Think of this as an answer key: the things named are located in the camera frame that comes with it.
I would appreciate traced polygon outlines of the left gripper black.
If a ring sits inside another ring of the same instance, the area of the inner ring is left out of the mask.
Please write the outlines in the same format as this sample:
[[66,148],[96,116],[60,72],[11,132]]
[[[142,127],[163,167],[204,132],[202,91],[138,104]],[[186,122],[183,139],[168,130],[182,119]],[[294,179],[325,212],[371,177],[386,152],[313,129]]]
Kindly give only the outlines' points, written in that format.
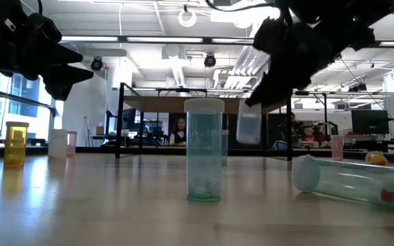
[[57,44],[62,35],[50,18],[39,13],[28,16],[15,12],[12,22],[15,26],[12,73],[28,79],[41,76],[46,84],[75,84],[94,76],[92,71],[68,65],[82,62],[83,55]]

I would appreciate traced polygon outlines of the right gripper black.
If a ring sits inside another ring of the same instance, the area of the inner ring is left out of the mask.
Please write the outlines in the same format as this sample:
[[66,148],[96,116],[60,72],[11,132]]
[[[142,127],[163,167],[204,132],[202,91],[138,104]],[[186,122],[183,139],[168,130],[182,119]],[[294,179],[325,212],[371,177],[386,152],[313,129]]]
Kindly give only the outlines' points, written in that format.
[[270,55],[270,68],[246,99],[249,107],[273,105],[294,88],[311,83],[311,77],[340,58],[333,45],[302,23],[287,25],[281,18],[266,18],[254,37],[253,47]]

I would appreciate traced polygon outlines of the white medicine bottle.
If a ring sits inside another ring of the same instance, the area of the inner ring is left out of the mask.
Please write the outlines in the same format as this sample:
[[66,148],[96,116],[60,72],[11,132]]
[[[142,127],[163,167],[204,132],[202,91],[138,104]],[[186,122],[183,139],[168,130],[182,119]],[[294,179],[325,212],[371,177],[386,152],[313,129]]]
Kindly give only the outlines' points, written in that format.
[[239,102],[236,138],[241,144],[253,145],[261,142],[260,104],[249,107],[245,100]]
[[48,157],[50,159],[65,159],[68,151],[68,131],[53,129],[49,140]]

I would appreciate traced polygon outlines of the teal medicine bottle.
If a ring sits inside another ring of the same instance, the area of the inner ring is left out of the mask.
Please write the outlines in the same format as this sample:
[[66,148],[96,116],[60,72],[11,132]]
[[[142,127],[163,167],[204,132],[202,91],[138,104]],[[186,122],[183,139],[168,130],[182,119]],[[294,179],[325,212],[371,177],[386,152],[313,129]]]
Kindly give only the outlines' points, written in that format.
[[228,130],[222,132],[222,167],[226,167],[228,163]]

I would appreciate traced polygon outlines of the pink medicine bottle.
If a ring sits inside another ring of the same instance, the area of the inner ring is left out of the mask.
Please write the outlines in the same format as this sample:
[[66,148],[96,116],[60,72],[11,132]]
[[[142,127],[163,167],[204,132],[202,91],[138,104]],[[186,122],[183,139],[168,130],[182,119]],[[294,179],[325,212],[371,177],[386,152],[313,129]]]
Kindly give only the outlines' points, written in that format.
[[343,160],[343,137],[340,135],[331,136],[331,151],[332,160],[342,161]]
[[68,148],[67,157],[72,158],[76,154],[77,147],[77,131],[68,131]]

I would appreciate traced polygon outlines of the orange medicine bottle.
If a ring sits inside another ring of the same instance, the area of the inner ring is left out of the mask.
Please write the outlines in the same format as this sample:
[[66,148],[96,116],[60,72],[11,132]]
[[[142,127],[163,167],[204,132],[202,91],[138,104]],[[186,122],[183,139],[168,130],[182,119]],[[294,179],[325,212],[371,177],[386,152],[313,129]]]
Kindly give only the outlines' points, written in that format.
[[369,152],[365,161],[370,165],[388,166],[389,161],[381,152]]
[[5,125],[4,167],[22,167],[25,163],[29,124],[26,122],[6,122]]

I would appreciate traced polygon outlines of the person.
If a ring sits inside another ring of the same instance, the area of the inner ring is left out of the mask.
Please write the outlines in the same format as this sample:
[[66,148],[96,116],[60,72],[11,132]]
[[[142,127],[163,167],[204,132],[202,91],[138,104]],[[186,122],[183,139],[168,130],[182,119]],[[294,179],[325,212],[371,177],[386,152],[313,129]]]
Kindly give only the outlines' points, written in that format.
[[184,118],[179,118],[172,128],[170,135],[170,146],[186,146],[186,121]]
[[290,114],[291,123],[291,134],[287,133],[287,123],[283,122],[279,128],[281,131],[281,137],[285,142],[288,142],[291,137],[291,145],[293,148],[303,148],[302,138],[304,136],[304,124],[303,122],[296,119],[296,115],[291,112]]

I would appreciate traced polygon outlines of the large glass window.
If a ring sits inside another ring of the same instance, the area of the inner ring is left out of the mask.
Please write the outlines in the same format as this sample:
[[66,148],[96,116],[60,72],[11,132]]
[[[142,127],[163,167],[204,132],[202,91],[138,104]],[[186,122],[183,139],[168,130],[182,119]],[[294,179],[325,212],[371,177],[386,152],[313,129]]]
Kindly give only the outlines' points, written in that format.
[[28,145],[32,145],[32,139],[47,140],[54,102],[42,78],[31,81],[20,74],[6,77],[0,73],[0,147],[4,146],[7,122],[29,125]]

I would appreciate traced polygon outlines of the black overhead light bar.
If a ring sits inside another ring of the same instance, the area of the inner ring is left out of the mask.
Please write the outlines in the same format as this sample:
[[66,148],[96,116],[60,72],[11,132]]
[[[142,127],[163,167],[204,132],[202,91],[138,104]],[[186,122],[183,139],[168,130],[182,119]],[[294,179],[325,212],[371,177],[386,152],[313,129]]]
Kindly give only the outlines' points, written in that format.
[[61,43],[135,43],[135,44],[205,44],[252,45],[253,38],[212,38],[184,36],[62,36]]

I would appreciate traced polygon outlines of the teal bottle holding white pills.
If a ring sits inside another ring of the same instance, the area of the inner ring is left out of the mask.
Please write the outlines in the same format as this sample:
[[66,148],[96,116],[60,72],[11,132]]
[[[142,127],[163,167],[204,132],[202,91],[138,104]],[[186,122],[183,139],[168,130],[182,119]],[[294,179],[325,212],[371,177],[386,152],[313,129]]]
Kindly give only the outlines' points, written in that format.
[[192,98],[186,112],[186,198],[218,201],[222,194],[222,117],[224,101]]

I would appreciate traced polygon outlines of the black computer monitor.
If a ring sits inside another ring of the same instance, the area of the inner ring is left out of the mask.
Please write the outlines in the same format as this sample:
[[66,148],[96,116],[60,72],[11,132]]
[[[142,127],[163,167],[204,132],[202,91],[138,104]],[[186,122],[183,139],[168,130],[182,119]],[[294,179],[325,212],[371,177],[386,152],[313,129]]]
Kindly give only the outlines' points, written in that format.
[[389,117],[383,110],[351,110],[352,132],[354,134],[389,134]]

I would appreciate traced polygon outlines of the teal bottle holding red pill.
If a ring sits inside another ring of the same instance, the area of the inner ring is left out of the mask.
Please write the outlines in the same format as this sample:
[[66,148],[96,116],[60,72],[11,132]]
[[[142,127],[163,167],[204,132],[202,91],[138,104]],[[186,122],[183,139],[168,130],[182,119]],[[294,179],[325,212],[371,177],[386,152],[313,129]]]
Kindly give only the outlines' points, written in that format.
[[362,202],[394,211],[394,167],[298,157],[291,179],[299,191]]

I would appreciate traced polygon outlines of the black aluminium table frame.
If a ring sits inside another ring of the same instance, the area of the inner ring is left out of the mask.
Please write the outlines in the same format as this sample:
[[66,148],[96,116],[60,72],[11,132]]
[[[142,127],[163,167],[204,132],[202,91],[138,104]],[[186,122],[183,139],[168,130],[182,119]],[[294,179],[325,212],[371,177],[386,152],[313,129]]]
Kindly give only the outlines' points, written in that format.
[[[89,154],[115,154],[115,148],[91,148],[91,147],[76,147],[76,153],[89,153]],[[47,147],[27,147],[26,155],[46,155],[48,154]],[[122,154],[151,154],[151,155],[186,155],[185,148],[121,148],[119,149],[118,156]],[[292,150],[291,157],[298,157],[302,155],[312,155],[320,158],[331,157],[330,149],[315,149],[315,150]],[[0,148],[0,158],[4,155],[4,148]],[[288,157],[286,151],[282,150],[251,150],[251,149],[229,149],[229,156],[262,156],[262,157]],[[345,151],[343,158],[364,160],[366,152],[352,152]],[[385,153],[384,156],[390,163],[394,163],[394,153]]]

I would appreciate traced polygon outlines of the wooden shelf black metal frame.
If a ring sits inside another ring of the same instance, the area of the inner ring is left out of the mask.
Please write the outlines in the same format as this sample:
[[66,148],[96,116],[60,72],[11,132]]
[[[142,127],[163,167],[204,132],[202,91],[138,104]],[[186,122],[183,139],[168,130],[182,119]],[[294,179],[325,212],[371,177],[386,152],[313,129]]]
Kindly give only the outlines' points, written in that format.
[[[143,116],[146,112],[149,113],[183,113],[184,102],[188,97],[170,97],[170,96],[141,96],[133,88],[129,87],[126,83],[122,82],[119,87],[118,96],[118,119],[122,119],[122,110],[124,105],[128,105],[140,112]],[[262,157],[275,157],[284,156],[288,161],[294,157],[293,148],[288,147],[287,150],[270,150],[267,148],[267,115],[269,112],[274,111],[284,105],[284,101],[278,102],[275,105],[263,107],[261,109],[261,149],[228,149],[229,156],[262,156]],[[123,148],[121,143],[121,130],[122,124],[117,123],[117,140],[115,145],[115,157],[119,158],[121,154],[151,154],[151,155],[185,155],[184,147],[144,147],[141,143],[137,148],[126,149]]]

